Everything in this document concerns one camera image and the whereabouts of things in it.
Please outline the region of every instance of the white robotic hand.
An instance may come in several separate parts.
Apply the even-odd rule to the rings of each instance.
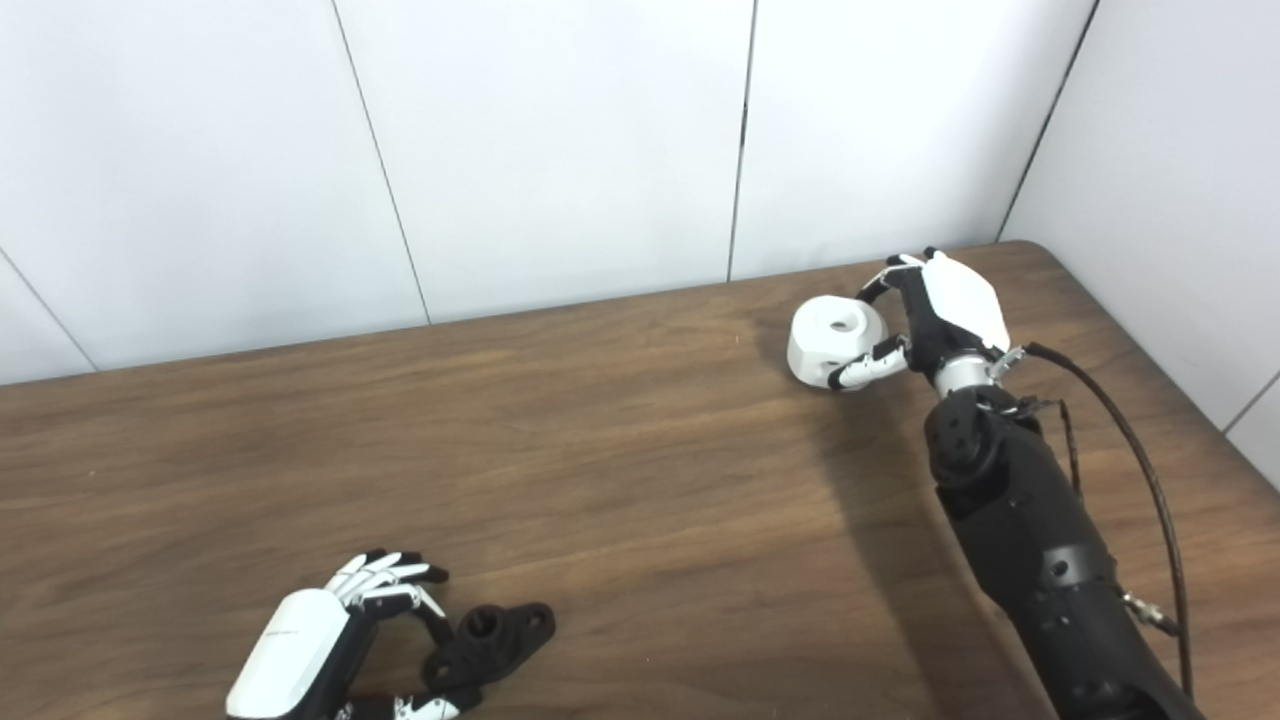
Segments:
[[[975,382],[972,375],[1009,348],[1000,300],[968,265],[932,247],[924,255],[890,258],[854,299],[820,296],[801,305],[787,348],[792,374],[836,391],[859,389],[908,369],[924,374],[940,393]],[[872,307],[891,288],[902,296],[910,334],[888,337],[884,318]]]
[[[323,588],[285,597],[227,696],[232,720],[419,720],[456,717],[480,702],[467,692],[347,702],[347,689],[378,623],[411,612],[436,646],[453,637],[440,606],[417,582],[443,583],[443,568],[416,552],[374,550],[351,559]]]

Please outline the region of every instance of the robotic arm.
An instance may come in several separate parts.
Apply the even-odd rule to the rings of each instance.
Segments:
[[[1041,434],[1034,411],[1043,404],[1002,387],[1027,351],[1010,347],[995,290],[943,252],[925,255],[891,258],[852,300],[801,305],[787,352],[792,373],[836,391],[908,369],[928,379],[940,398],[924,423],[938,500],[1060,717],[1203,720],[1130,614],[1166,632],[1185,629],[1124,592],[1115,559]],[[888,290],[902,295],[908,336],[886,337],[870,306]]]

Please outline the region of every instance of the white cylindrical object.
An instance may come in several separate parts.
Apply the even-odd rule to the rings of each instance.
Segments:
[[[812,297],[791,318],[787,365],[800,382],[829,387],[832,370],[870,352],[886,334],[884,318],[861,300]]]

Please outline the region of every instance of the panel seam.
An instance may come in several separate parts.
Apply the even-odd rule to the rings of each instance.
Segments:
[[[63,320],[61,318],[58,316],[58,313],[54,313],[54,309],[50,307],[47,302],[45,302],[44,296],[41,296],[36,291],[36,286],[31,284],[31,281],[27,279],[27,275],[22,272],[20,268],[18,268],[18,264],[13,261],[13,258],[10,258],[8,252],[5,252],[4,247],[0,247],[0,258],[3,258],[4,261],[9,264],[10,268],[13,268],[13,272],[18,275],[18,279],[22,281],[22,284],[27,286],[27,291],[31,292],[32,297],[36,299],[36,302],[40,302],[40,306],[45,309],[45,313],[49,313],[49,318],[54,322],[54,324],[58,325],[58,329],[63,331],[63,334],[67,336],[67,340],[69,340],[72,345],[76,346],[76,350],[79,351],[82,357],[84,357],[84,361],[88,363],[88,366],[92,368],[95,373],[100,372],[101,368],[99,368],[97,363],[95,363],[93,359],[88,356],[88,352],[84,351],[84,346],[82,346],[79,341],[76,340],[76,336],[73,336],[72,332],[67,329],[67,325],[63,324]]]
[[[733,173],[733,214],[728,224],[728,264],[724,282],[733,279],[733,249],[737,245],[737,202],[742,193],[742,155],[746,151],[746,115],[751,102],[751,65],[755,63],[755,17],[760,0],[751,0],[751,31],[746,41],[746,82],[742,87],[742,124],[737,133],[737,169]]]
[[[1009,208],[1005,210],[1005,218],[1000,220],[1000,229],[996,231],[996,237],[992,242],[1000,242],[1000,237],[1005,234],[1005,225],[1009,224],[1009,218],[1014,214],[1014,205],[1018,205],[1018,196],[1023,193],[1023,186],[1027,184],[1027,176],[1032,172],[1032,164],[1036,163],[1036,155],[1039,152],[1041,142],[1044,141],[1044,133],[1048,131],[1050,120],[1053,119],[1053,111],[1057,110],[1057,101],[1062,99],[1062,90],[1066,88],[1066,81],[1071,77],[1071,70],[1075,68],[1075,59],[1080,56],[1080,47],[1084,46],[1084,38],[1089,35],[1089,27],[1093,26],[1093,15],[1098,12],[1098,5],[1102,0],[1093,0],[1093,6],[1089,8],[1089,17],[1084,19],[1084,27],[1080,28],[1080,37],[1075,40],[1075,49],[1071,50],[1071,59],[1066,61],[1066,70],[1062,72],[1062,79],[1057,83],[1057,92],[1053,94],[1053,101],[1050,102],[1048,113],[1044,114],[1044,122],[1041,123],[1039,135],[1036,136],[1036,143],[1032,145],[1032,154],[1027,158],[1027,164],[1023,165],[1023,174],[1018,178],[1018,187],[1014,188],[1014,196],[1009,200]]]
[[[1235,414],[1235,418],[1231,418],[1231,421],[1222,428],[1224,436],[1231,432],[1231,428],[1234,428],[1236,423],[1244,419],[1244,416],[1249,414],[1249,410],[1253,410],[1253,406],[1257,405],[1260,400],[1262,400],[1262,396],[1266,395],[1268,389],[1271,389],[1271,386],[1276,384],[1276,380],[1280,380],[1280,370],[1276,370],[1276,374],[1271,375],[1271,379],[1267,380],[1267,384],[1262,386],[1262,389],[1260,389],[1257,395],[1254,395],[1248,402],[1245,402],[1244,407],[1242,407],[1240,411]]]
[[[374,141],[374,154],[378,155],[378,168],[383,173],[383,183],[387,186],[387,197],[392,201],[392,213],[396,214],[396,227],[401,233],[401,242],[404,243],[404,256],[408,258],[408,269],[413,273],[413,284],[417,287],[417,299],[422,302],[422,315],[426,324],[431,324],[431,311],[426,307],[426,292],[422,291],[422,278],[417,274],[417,264],[413,263],[413,250],[408,245],[408,234],[404,232],[404,222],[401,219],[399,204],[396,202],[396,191],[392,190],[392,178],[387,174],[387,161],[383,160],[383,147],[378,142],[378,133],[374,131],[374,118],[369,114],[369,102],[365,101],[365,88],[360,85],[360,73],[356,70],[356,58],[351,54],[351,44],[347,41],[347,28],[342,24],[342,13],[338,12],[338,0],[329,0],[333,6],[333,17],[338,20],[338,33],[342,36],[342,47],[347,53],[347,63],[351,65],[351,77],[356,81],[356,94],[360,96],[360,109],[365,113],[365,124],[369,126],[369,137]]]

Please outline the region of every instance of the white wall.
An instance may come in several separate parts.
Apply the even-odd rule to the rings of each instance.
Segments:
[[[760,0],[733,277],[991,242],[1092,0]]]
[[[750,0],[338,8],[433,320],[724,278]]]
[[[1085,5],[3,4],[0,382],[989,241]]]
[[[1280,373],[1280,5],[1102,3],[1005,238],[1052,250],[1228,428]],[[1280,482],[1276,392],[1228,433]]]
[[[0,247],[100,368],[425,322],[329,4],[0,4]]]

